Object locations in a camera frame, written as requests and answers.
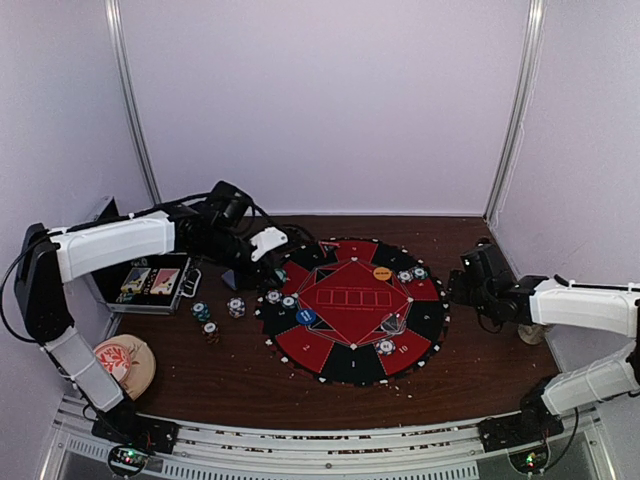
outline blue poker chip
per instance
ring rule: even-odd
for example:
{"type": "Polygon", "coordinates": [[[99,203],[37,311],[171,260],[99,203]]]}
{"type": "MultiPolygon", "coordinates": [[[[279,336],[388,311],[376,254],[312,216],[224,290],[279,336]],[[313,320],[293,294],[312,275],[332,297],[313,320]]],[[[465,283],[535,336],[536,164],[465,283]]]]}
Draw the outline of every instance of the blue poker chip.
{"type": "Polygon", "coordinates": [[[311,325],[316,321],[316,312],[310,308],[305,308],[296,313],[296,320],[300,325],[311,325]]]}

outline stack of poker chips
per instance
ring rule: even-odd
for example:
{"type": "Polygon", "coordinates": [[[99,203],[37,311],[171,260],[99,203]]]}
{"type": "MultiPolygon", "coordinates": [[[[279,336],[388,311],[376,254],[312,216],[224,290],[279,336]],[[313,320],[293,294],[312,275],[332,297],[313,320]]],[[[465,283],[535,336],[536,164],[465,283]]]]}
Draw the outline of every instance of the stack of poker chips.
{"type": "Polygon", "coordinates": [[[206,322],[211,318],[209,306],[204,302],[194,303],[191,307],[191,314],[196,317],[199,322],[206,322]]]}
{"type": "Polygon", "coordinates": [[[202,335],[206,342],[211,345],[220,341],[220,329],[216,322],[207,322],[202,326],[202,335]]]}
{"type": "Polygon", "coordinates": [[[240,297],[232,298],[227,302],[227,308],[229,309],[229,315],[233,318],[244,317],[247,306],[240,297]]]}

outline metal pole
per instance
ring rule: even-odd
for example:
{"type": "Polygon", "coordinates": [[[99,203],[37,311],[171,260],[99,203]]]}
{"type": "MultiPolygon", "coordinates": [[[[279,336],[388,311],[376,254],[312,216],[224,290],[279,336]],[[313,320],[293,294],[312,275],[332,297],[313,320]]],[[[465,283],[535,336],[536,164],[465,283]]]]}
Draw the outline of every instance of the metal pole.
{"type": "Polygon", "coordinates": [[[120,1],[105,0],[105,6],[107,9],[107,22],[109,25],[109,33],[111,34],[111,42],[118,63],[118,71],[120,72],[120,85],[122,86],[122,93],[125,100],[131,138],[138,157],[138,163],[140,164],[147,193],[154,205],[157,205],[161,203],[162,200],[155,175],[153,174],[153,168],[151,167],[147,144],[144,139],[144,134],[142,133],[140,114],[133,93],[133,84],[131,82],[131,73],[122,30],[122,20],[120,18],[120,1]]]}
{"type": "Polygon", "coordinates": [[[516,89],[516,96],[513,101],[511,118],[507,127],[507,135],[502,146],[500,163],[491,189],[491,195],[484,218],[489,224],[496,220],[496,214],[503,198],[504,189],[507,186],[506,180],[511,165],[515,160],[516,146],[518,144],[518,132],[522,128],[524,112],[529,101],[532,89],[532,80],[535,74],[538,57],[540,54],[540,40],[542,38],[542,24],[544,19],[545,0],[531,0],[529,4],[529,20],[525,33],[524,46],[522,50],[522,63],[520,64],[520,75],[516,89]]]}

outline metal frame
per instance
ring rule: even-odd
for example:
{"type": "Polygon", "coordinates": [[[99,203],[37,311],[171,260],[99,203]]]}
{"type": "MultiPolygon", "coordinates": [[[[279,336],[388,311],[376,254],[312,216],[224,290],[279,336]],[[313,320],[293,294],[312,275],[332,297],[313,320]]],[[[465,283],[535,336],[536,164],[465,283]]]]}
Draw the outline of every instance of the metal frame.
{"type": "MultiPolygon", "coordinates": [[[[92,422],[82,415],[85,405],[79,398],[63,398],[41,459],[40,480],[58,480],[68,453],[106,461],[113,444],[91,435],[92,422]]],[[[562,437],[570,434],[573,418],[568,414],[563,419],[562,437]]],[[[590,452],[598,478],[615,480],[597,411],[586,409],[580,418],[579,430],[587,439],[583,447],[590,452]]],[[[480,420],[342,431],[261,430],[178,421],[173,454],[153,457],[145,472],[174,480],[477,480],[478,462],[507,454],[505,450],[484,453],[477,429],[480,420]]]]}
{"type": "Polygon", "coordinates": [[[147,143],[142,131],[140,113],[138,112],[136,98],[133,93],[133,83],[131,81],[131,72],[129,69],[129,61],[124,41],[124,32],[122,30],[122,19],[120,17],[120,1],[105,0],[105,7],[107,10],[107,23],[109,26],[109,33],[111,35],[111,42],[113,44],[116,61],[118,63],[118,71],[120,72],[120,85],[122,86],[122,94],[125,100],[127,121],[129,123],[131,138],[136,150],[138,163],[140,164],[147,193],[154,205],[157,205],[162,202],[162,199],[160,197],[158,183],[156,182],[156,178],[153,173],[153,168],[151,167],[149,151],[147,150],[147,143]]]}
{"type": "Polygon", "coordinates": [[[531,96],[531,91],[533,90],[533,78],[540,56],[545,5],[546,0],[530,0],[529,20],[522,50],[522,62],[520,64],[516,96],[513,101],[507,135],[502,146],[500,163],[498,164],[498,170],[496,171],[496,177],[484,214],[484,218],[489,225],[494,224],[496,221],[500,201],[503,199],[504,193],[506,193],[505,189],[508,186],[508,174],[516,158],[522,130],[522,121],[531,96]]]}

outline white poker chip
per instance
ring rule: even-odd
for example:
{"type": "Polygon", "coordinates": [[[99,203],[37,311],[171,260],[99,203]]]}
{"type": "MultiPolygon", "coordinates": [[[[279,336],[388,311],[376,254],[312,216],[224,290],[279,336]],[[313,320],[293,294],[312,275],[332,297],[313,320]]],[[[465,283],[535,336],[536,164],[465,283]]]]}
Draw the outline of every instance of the white poker chip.
{"type": "Polygon", "coordinates": [[[244,300],[241,298],[232,298],[229,300],[229,303],[227,303],[227,307],[229,307],[229,310],[240,310],[245,308],[244,300]]]}
{"type": "Polygon", "coordinates": [[[411,275],[411,272],[405,270],[398,273],[398,280],[400,280],[402,283],[409,283],[411,280],[413,280],[413,275],[411,275]]]}
{"type": "Polygon", "coordinates": [[[204,331],[206,333],[214,333],[218,329],[218,326],[213,322],[208,322],[204,324],[204,331]]]}
{"type": "Polygon", "coordinates": [[[413,276],[418,280],[424,280],[429,276],[429,274],[423,267],[416,267],[413,269],[413,276]]]}
{"type": "Polygon", "coordinates": [[[376,352],[378,355],[391,355],[396,351],[396,344],[391,340],[382,340],[376,343],[376,352]]]}
{"type": "Polygon", "coordinates": [[[282,299],[282,306],[284,308],[293,308],[296,306],[296,299],[293,297],[284,297],[282,299]]]}
{"type": "Polygon", "coordinates": [[[275,304],[278,303],[282,298],[282,293],[277,290],[269,290],[265,297],[267,299],[267,302],[275,304]]]}

